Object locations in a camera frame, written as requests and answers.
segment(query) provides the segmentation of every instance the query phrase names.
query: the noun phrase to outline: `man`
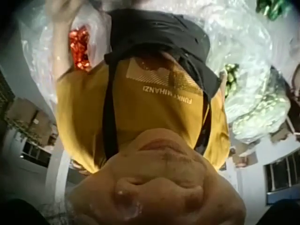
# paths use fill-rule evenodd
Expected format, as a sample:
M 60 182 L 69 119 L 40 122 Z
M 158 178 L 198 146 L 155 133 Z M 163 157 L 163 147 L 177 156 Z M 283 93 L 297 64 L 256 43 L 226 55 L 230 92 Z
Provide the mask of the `man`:
M 116 10 L 112 52 L 73 69 L 68 33 L 82 0 L 48 0 L 57 124 L 92 173 L 68 196 L 95 224 L 242 225 L 245 206 L 217 169 L 229 153 L 207 35 L 182 16 Z

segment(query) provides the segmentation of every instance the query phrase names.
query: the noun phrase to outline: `lips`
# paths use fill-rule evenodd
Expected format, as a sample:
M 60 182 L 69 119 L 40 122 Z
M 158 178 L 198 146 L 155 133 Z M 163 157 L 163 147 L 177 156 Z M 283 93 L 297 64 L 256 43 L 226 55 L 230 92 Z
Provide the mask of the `lips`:
M 149 151 L 149 150 L 165 150 L 171 149 L 177 153 L 186 155 L 184 149 L 175 141 L 167 139 L 156 139 L 139 149 L 139 151 Z

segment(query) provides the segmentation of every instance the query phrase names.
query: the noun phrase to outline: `yellow t-shirt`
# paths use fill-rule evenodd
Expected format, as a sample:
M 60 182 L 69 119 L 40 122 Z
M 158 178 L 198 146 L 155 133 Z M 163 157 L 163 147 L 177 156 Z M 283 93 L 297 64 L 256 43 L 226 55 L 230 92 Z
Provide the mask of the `yellow t-shirt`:
M 102 114 L 108 66 L 64 75 L 56 86 L 57 125 L 71 158 L 91 173 L 104 165 Z M 203 124 L 203 92 L 169 55 L 132 57 L 119 62 L 113 84 L 118 144 L 153 128 L 179 134 L 194 148 Z M 220 168 L 229 154 L 221 92 L 211 102 L 212 127 L 204 157 Z

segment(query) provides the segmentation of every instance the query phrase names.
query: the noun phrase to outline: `nose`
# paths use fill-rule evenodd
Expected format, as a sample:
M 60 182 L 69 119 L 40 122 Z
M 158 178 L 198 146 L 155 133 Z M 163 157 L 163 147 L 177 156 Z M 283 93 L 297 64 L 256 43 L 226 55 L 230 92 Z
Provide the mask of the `nose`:
M 142 183 L 132 178 L 120 179 L 115 188 L 115 203 L 125 219 L 141 215 L 173 218 L 201 208 L 203 189 L 180 187 L 171 180 L 155 178 Z

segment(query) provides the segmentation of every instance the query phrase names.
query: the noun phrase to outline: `person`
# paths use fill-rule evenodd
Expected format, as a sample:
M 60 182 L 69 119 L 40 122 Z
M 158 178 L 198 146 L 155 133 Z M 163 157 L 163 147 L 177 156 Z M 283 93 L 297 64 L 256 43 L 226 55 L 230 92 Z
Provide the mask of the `person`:
M 217 172 L 229 154 L 223 82 L 208 36 L 184 16 L 119 9 L 112 52 L 74 69 L 68 33 L 82 0 L 47 0 L 57 125 L 92 175 L 67 196 L 95 224 L 242 225 L 245 205 Z

